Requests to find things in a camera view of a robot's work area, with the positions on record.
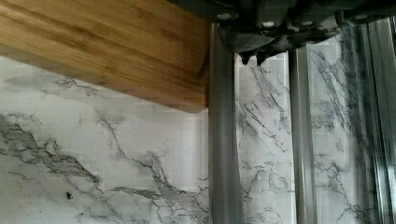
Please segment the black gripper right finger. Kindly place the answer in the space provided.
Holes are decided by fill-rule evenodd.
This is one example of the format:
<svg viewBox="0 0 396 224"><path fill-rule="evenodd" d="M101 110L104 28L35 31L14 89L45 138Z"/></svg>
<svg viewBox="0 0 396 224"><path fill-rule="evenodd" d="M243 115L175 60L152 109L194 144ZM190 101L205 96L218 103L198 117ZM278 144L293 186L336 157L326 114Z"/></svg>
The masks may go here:
<svg viewBox="0 0 396 224"><path fill-rule="evenodd" d="M279 53L304 47L306 44L317 44L341 33L342 16L339 13L331 15L318 26L301 28L296 33L281 35L274 41L260 47L256 52L256 64L262 63Z"/></svg>

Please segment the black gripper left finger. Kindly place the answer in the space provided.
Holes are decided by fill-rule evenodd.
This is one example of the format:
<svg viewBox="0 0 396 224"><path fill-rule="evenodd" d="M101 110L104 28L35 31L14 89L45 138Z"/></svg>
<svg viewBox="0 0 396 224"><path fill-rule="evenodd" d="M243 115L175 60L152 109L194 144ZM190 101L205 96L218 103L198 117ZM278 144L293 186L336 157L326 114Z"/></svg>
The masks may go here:
<svg viewBox="0 0 396 224"><path fill-rule="evenodd" d="M241 33L233 31L230 27L218 24L219 37L223 47L231 53L241 57L243 65L247 65L251 57L256 58L256 64L261 65L268 57L262 53L262 48L271 44L275 38L261 33Z"/></svg>

